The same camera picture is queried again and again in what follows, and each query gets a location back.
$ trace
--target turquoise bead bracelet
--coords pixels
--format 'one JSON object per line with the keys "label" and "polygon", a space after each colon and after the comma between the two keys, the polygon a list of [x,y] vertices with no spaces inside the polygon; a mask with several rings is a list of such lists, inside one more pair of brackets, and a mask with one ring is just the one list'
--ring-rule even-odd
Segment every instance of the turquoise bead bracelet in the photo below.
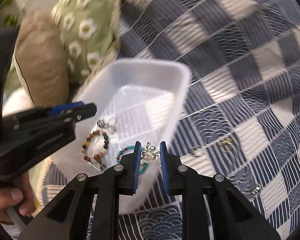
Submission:
{"label": "turquoise bead bracelet", "polygon": [[[125,148],[123,148],[117,155],[116,159],[117,159],[117,163],[119,164],[120,163],[120,158],[121,156],[124,154],[125,151],[128,151],[130,149],[134,149],[134,145],[130,145],[130,146],[127,146]],[[140,171],[139,173],[142,174],[146,171],[147,167],[148,167],[149,163],[143,163],[142,164],[142,167],[140,168]]]}

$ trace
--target earring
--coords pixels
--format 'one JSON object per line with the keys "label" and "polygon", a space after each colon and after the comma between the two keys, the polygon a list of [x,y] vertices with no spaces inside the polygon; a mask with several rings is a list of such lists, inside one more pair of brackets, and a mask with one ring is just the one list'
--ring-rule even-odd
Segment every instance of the earring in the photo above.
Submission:
{"label": "earring", "polygon": [[105,125],[105,119],[99,119],[98,122],[97,122],[97,125],[100,128],[105,128],[106,127],[106,125]]}
{"label": "earring", "polygon": [[226,139],[223,139],[222,141],[220,141],[220,145],[226,149],[225,152],[221,150],[223,153],[231,152],[231,150],[232,150],[231,142],[232,142],[232,140],[229,138],[226,138]]}
{"label": "earring", "polygon": [[202,150],[202,147],[200,145],[195,145],[192,147],[190,155],[194,157],[201,157],[204,155],[204,151]]}
{"label": "earring", "polygon": [[[110,120],[114,119],[115,120],[115,123],[114,124],[110,124]],[[112,117],[109,119],[108,123],[107,123],[107,127],[108,127],[108,131],[109,133],[111,134],[115,134],[117,132],[117,128],[116,128],[116,125],[117,125],[117,119],[115,117]]]}
{"label": "earring", "polygon": [[251,193],[253,195],[256,195],[256,194],[260,193],[260,190],[262,190],[261,184],[256,183],[255,187],[251,190]]}

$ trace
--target wave pattern fabric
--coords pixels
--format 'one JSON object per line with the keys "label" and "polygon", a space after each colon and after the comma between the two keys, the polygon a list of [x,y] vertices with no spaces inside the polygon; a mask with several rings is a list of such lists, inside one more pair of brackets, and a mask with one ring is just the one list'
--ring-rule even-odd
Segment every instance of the wave pattern fabric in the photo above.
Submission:
{"label": "wave pattern fabric", "polygon": [[[286,239],[300,223],[296,1],[122,0],[120,35],[121,57],[192,71],[170,153],[200,174],[224,174]],[[195,145],[204,156],[188,154]],[[179,200],[165,195],[159,176],[147,201],[120,217],[119,239],[181,238]]]}

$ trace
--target jewelry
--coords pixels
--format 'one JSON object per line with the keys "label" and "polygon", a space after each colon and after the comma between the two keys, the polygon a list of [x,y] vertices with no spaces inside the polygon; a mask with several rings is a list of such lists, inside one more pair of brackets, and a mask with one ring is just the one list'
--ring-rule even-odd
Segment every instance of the jewelry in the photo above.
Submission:
{"label": "jewelry", "polygon": [[151,145],[151,142],[147,142],[146,149],[141,151],[141,162],[151,163],[151,161],[154,161],[160,154],[160,152],[156,151],[155,149],[155,146]]}
{"label": "jewelry", "polygon": [[202,147],[200,145],[195,145],[192,147],[192,150],[190,151],[190,155],[194,156],[194,157],[201,157],[203,156],[205,153],[202,149]]}
{"label": "jewelry", "polygon": [[231,142],[232,142],[232,140],[229,138],[226,138],[226,139],[223,139],[220,141],[220,145],[226,149],[225,152],[222,151],[223,153],[231,152],[231,150],[232,150]]}
{"label": "jewelry", "polygon": [[[111,119],[115,119],[115,123],[114,124],[109,124],[110,120]],[[110,118],[109,121],[108,121],[108,131],[111,133],[111,134],[115,134],[117,132],[117,128],[115,127],[117,125],[117,119],[116,118]]]}
{"label": "jewelry", "polygon": [[[110,120],[113,120],[113,119],[115,119],[115,123],[114,124],[110,124]],[[106,128],[106,129],[108,129],[108,131],[111,134],[115,134],[117,132],[117,128],[115,127],[117,125],[117,119],[115,117],[110,118],[109,121],[108,121],[108,123],[105,123],[105,119],[99,119],[98,122],[97,122],[97,125],[100,128]]]}
{"label": "jewelry", "polygon": [[103,168],[106,168],[106,166],[100,161],[100,158],[107,152],[107,148],[108,148],[108,144],[109,144],[109,137],[106,132],[101,132],[100,130],[95,130],[92,133],[90,133],[88,135],[88,137],[86,138],[85,142],[82,144],[81,152],[82,152],[82,154],[84,154],[83,159],[86,160],[87,162],[91,162],[91,158],[85,154],[86,154],[86,151],[88,149],[91,139],[94,136],[99,136],[100,133],[103,136],[103,138],[105,139],[105,141],[104,141],[105,144],[103,145],[102,151],[99,152],[98,154],[95,154],[93,158],[100,164],[100,169],[101,169],[101,171],[103,171]]}
{"label": "jewelry", "polygon": [[260,193],[260,190],[262,190],[262,186],[259,183],[256,183],[255,187],[251,190],[251,193],[256,195]]}
{"label": "jewelry", "polygon": [[[125,152],[125,151],[128,151],[128,150],[130,150],[130,149],[134,149],[134,145],[127,146],[127,147],[123,148],[123,149],[119,152],[119,154],[118,154],[117,157],[116,157],[116,160],[117,160],[117,163],[118,163],[118,164],[120,163],[120,158],[121,158],[121,156],[124,154],[124,152]],[[142,174],[142,173],[144,173],[144,172],[146,171],[146,169],[148,168],[149,163],[143,162],[143,163],[140,163],[140,164],[141,164],[142,166],[141,166],[141,168],[140,168],[139,174]]]}

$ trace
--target finger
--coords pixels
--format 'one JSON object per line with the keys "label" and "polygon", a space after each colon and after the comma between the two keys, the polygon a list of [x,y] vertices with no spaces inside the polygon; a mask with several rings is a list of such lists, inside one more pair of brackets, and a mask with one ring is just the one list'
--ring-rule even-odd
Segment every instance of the finger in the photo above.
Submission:
{"label": "finger", "polygon": [[23,193],[24,199],[20,205],[19,212],[23,216],[31,216],[31,214],[36,210],[34,202],[34,193],[29,182],[28,173],[21,176],[21,191]]}
{"label": "finger", "polygon": [[23,200],[23,194],[17,188],[0,188],[0,209],[12,207]]}

